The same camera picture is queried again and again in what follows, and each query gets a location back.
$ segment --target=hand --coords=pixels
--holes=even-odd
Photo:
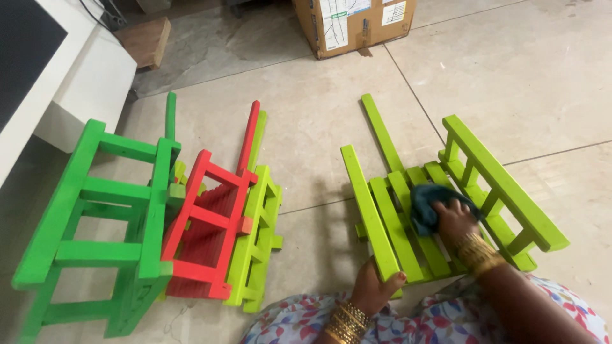
[[[438,213],[438,233],[447,250],[455,250],[455,243],[466,234],[480,233],[469,207],[458,199],[453,198],[448,208],[440,202],[434,202],[431,207]]]
[[[387,305],[391,296],[405,282],[406,274],[403,271],[389,277],[386,282],[381,282],[376,272],[374,256],[371,256],[357,273],[351,303],[364,312],[365,316],[371,318]]]

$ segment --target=cloth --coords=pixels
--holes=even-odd
[[[478,221],[482,220],[480,209],[472,200],[444,185],[417,185],[410,190],[410,221],[419,235],[432,235],[438,231],[438,213],[433,210],[431,204],[440,201],[448,206],[449,201],[453,198],[458,199],[462,204],[467,204],[472,215]]]
[[[604,320],[566,287],[526,274],[531,283],[563,308],[595,338],[609,344]],[[507,343],[510,339],[480,288],[463,277],[423,299],[413,316],[399,316],[387,305],[373,317],[361,344]],[[249,325],[240,344],[310,344],[349,293],[296,295],[266,307]]]

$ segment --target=floral dress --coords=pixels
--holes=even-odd
[[[610,344],[604,320],[584,300],[557,283],[531,274],[526,277],[582,325],[594,342]],[[478,284],[463,277],[423,299],[415,316],[399,316],[387,306],[373,317],[361,344],[512,342],[479,294]],[[287,297],[263,310],[240,344],[311,343],[329,321],[331,311],[349,297],[349,293]]]

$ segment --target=rag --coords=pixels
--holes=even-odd
[[[438,231],[438,213],[431,205],[435,201],[439,201],[448,206],[449,201],[453,198],[458,199],[462,204],[466,204],[478,221],[482,220],[482,213],[472,200],[444,185],[417,185],[410,190],[410,221],[412,221],[412,226],[419,235],[432,235]]]

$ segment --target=bangle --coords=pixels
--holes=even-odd
[[[467,234],[455,246],[457,257],[470,270],[474,278],[478,278],[498,265],[507,264],[505,259],[478,234]]]
[[[359,344],[369,324],[365,314],[347,301],[333,312],[325,332],[340,344]]]

